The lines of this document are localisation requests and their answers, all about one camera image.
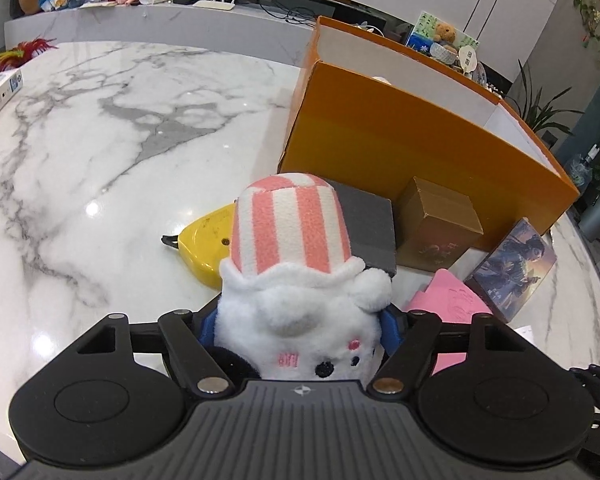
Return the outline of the pink felt pouch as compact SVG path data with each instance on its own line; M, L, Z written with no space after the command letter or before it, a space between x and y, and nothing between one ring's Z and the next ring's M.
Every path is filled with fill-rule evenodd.
M491 314L486 304L450 271L437 270L429 285L416 292L401 310L432 312L445 323L470 324L477 313Z

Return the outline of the illustrated card game box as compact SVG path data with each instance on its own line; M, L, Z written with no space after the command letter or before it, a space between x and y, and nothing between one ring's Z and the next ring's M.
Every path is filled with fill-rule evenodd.
M465 284L505 323L512 322L556 263L554 249L520 219Z

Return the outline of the white plush pink striped hat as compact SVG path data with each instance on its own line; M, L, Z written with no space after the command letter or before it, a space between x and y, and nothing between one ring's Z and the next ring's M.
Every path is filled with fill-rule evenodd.
M391 278L353 255L336 190L313 174L273 174L236 200L214 343L265 380L357 380L382 350Z

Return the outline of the yellow tape measure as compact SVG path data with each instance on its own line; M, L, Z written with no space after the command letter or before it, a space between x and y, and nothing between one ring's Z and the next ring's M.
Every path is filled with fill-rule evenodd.
M198 282L220 290L220 263L230 254L235 204L195 220L178 235L163 235L161 243L176 249Z

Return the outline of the gold cardboard box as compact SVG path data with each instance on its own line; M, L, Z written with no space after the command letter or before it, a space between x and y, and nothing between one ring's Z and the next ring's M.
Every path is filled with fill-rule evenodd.
M418 177L393 203L393 213L399 266L449 269L483 236L468 196Z

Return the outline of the dark grey flat box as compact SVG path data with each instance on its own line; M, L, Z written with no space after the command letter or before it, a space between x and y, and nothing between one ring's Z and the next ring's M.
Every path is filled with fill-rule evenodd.
M328 180L337 193L351 252L368 268L396 275L396 233L390 200Z

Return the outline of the grey trash bin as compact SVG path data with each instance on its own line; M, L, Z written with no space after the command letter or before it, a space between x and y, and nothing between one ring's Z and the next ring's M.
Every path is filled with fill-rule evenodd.
M589 242L596 240L600 236L600 194L598 194L594 203L582 214L579 229Z

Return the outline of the orange cardboard storage box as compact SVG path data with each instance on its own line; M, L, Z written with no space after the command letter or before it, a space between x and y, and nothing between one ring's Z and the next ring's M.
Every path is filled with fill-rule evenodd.
M428 56L319 18L278 168L396 200L421 178L470 198L490 250L520 219L547 231L578 190L508 103Z

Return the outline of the water jug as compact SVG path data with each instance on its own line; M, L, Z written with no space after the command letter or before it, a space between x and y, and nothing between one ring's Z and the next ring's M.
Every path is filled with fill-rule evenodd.
M567 164L566 173L580 194L583 194L593 179L593 162L600 148L594 144L585 154L575 154Z

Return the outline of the potted green plant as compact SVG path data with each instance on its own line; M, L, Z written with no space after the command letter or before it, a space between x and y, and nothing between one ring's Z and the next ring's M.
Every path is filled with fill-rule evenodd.
M533 132L540 133L547 129L557 129L567 136L571 136L571 128L557 120L556 117L565 114L584 114L583 110L563 107L559 103L572 88L567 87L547 100L544 100L543 88L534 88L530 68L525 68L521 60L518 60L517 63L521 78L521 89L516 96L504 96L504 100L513 107L518 116Z

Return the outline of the brown teddy bear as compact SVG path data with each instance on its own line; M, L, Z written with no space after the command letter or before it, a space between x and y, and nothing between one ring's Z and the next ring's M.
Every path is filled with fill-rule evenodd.
M437 23L434 25L434 36L432 37L433 42L452 46L455 38L456 29L453 25L447 22L437 21Z

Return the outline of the white tv console cabinet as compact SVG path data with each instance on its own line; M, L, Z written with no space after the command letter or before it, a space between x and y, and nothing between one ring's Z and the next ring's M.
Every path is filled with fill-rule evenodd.
M4 25L7 47L45 38L58 42L131 41L221 51L302 64L312 28L273 18L260 8L218 11L159 4L44 12Z

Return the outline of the red yellow feather toy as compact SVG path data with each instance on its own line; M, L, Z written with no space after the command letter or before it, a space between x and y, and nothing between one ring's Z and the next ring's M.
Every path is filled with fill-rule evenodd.
M20 42L13 49L0 53L0 72L19 68L50 49L55 49L55 46L44 38Z

